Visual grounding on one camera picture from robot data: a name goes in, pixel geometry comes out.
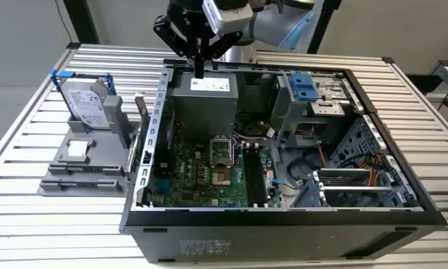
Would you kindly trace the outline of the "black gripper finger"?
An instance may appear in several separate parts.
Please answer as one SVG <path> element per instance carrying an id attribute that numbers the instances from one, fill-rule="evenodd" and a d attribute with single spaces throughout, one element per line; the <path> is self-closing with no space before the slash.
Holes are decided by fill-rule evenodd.
<path id="1" fill-rule="evenodd" d="M 171 29 L 170 20 L 165 15 L 155 18 L 153 32 L 161 38 L 171 51 L 193 61 L 194 78 L 199 78 L 199 55 L 197 51 L 197 39 L 189 35 L 183 40 Z"/>
<path id="2" fill-rule="evenodd" d="M 203 78 L 203 62 L 217 59 L 242 37 L 241 31 L 223 34 L 215 42 L 209 43 L 209 38 L 201 38 L 199 44 L 199 78 Z"/>

